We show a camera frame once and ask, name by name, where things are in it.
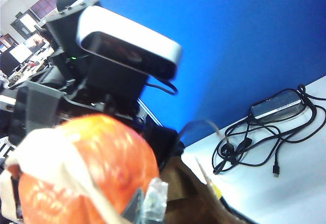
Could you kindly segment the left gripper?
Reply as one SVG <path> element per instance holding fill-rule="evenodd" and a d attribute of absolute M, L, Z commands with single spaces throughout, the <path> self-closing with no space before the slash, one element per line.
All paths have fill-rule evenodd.
<path fill-rule="evenodd" d="M 163 169 L 171 157 L 180 157 L 184 152 L 179 133 L 162 127 L 141 99 L 115 95 L 85 84 L 64 95 L 57 89 L 25 81 L 17 91 L 9 124 L 9 141 L 20 143 L 31 131 L 52 127 L 55 119 L 60 124 L 94 114 L 110 116 L 143 132 L 159 169 Z"/>

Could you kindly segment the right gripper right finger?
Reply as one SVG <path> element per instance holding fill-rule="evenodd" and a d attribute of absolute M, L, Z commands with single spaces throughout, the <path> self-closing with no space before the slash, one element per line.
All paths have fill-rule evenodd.
<path fill-rule="evenodd" d="M 141 223 L 164 223 L 169 184 L 153 178 L 147 188 L 141 208 Z"/>

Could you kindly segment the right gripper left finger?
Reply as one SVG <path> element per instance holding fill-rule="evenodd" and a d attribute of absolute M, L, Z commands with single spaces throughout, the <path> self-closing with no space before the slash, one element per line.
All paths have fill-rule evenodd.
<path fill-rule="evenodd" d="M 137 188 L 121 216 L 129 222 L 141 222 L 144 198 L 143 190 Z"/>

